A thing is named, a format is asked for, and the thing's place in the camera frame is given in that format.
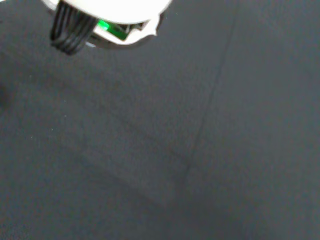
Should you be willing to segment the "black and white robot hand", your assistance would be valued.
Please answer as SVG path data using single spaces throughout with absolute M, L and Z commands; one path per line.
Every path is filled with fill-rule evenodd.
M 129 49 L 154 39 L 170 0 L 45 0 L 54 14 L 50 44 L 66 55 L 85 45 Z

